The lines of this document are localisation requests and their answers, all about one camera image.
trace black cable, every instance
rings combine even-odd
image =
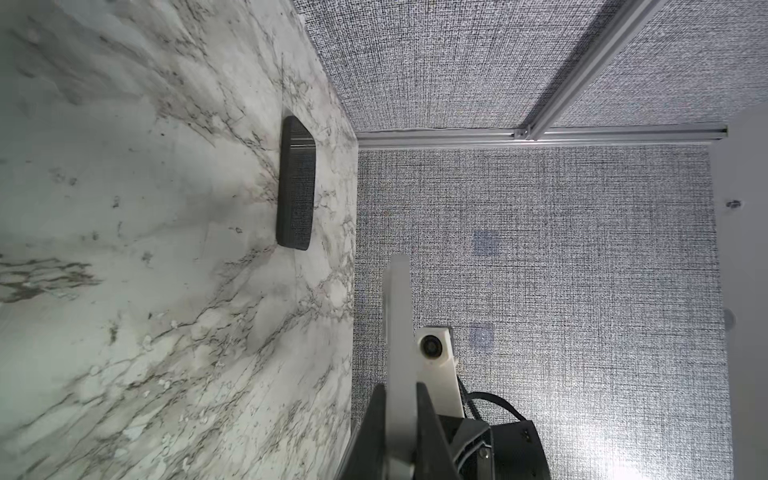
[[[462,379],[460,379],[458,375],[456,376],[456,379],[458,380],[458,391],[462,395],[462,405],[466,404],[469,407],[469,411],[472,412],[472,416],[475,417],[475,420],[482,421],[482,417],[480,416],[480,411],[478,411],[477,406],[471,399],[467,398],[468,394],[466,387],[464,387],[464,382],[462,382]]]
[[[459,387],[462,386],[461,381],[459,381],[458,385]],[[525,417],[521,415],[520,412],[515,410],[515,407],[513,407],[510,402],[507,402],[506,400],[504,400],[502,397],[498,395],[494,395],[492,393],[487,393],[487,392],[472,392],[472,393],[466,393],[465,398],[467,399],[467,402],[470,402],[469,403],[469,405],[471,405],[470,409],[474,406],[474,403],[472,403],[473,399],[485,400],[486,402],[494,403],[502,407],[504,410],[514,415],[515,418],[517,418],[517,420],[520,420],[521,422],[525,421]]]

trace marble countertop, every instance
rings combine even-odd
[[[331,476],[357,143],[289,0],[6,9],[0,478]],[[275,241],[287,114],[306,252]]]

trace gray fabric wall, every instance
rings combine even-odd
[[[358,185],[353,417],[402,252],[416,324],[453,326],[468,388],[535,421],[554,478],[730,478],[705,147],[361,151]]]
[[[294,0],[356,131],[527,124],[624,0]],[[727,121],[768,101],[768,2],[670,0],[562,126]]]
[[[557,122],[729,121],[768,101],[768,2],[670,0]]]
[[[516,127],[621,0],[294,0],[356,131]]]

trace aluminum frame rail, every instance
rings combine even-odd
[[[587,89],[614,57],[643,29],[667,0],[629,0],[581,57],[547,104],[525,128],[528,140],[539,140]]]
[[[420,129],[359,132],[361,150],[407,150],[413,148],[488,148],[578,145],[708,144],[725,138],[722,123],[643,125],[629,127],[557,127],[540,140],[525,138],[525,129]]]

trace gray veining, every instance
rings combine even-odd
[[[16,1],[0,40],[0,478],[326,478],[357,146],[279,2]],[[280,121],[317,142],[276,245]]]

